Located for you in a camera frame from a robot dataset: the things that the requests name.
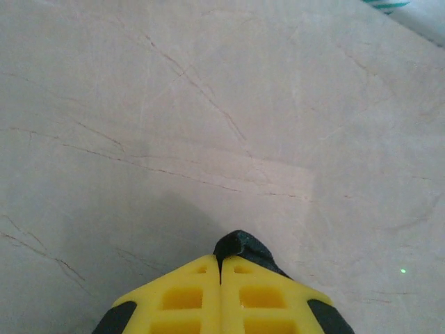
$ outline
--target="yellow robot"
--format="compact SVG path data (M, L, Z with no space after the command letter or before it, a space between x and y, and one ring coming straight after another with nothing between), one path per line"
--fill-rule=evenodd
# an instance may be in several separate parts
M242 230L119 298L92 334L353 334L326 295L290 279Z

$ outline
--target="marble floor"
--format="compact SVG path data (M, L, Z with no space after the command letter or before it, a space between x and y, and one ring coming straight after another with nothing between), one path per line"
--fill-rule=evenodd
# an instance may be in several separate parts
M358 0L0 9L1 333L239 228L356 333L443 333L445 49Z

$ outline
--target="black tip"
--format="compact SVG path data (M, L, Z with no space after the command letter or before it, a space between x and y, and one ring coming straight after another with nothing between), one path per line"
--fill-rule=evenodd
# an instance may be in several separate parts
M92 334L122 334L136 309L134 301L127 301L108 310Z
M246 260L254 262L266 269L274 271L280 275L287 276L283 270L281 270L275 263L272 253L265 247L257 238L250 233L242 230L236 230L222 237L215 246L213 254L218 261L218 267L220 269L220 281L221 281L221 269L223 267L223 261L225 258L237 255Z

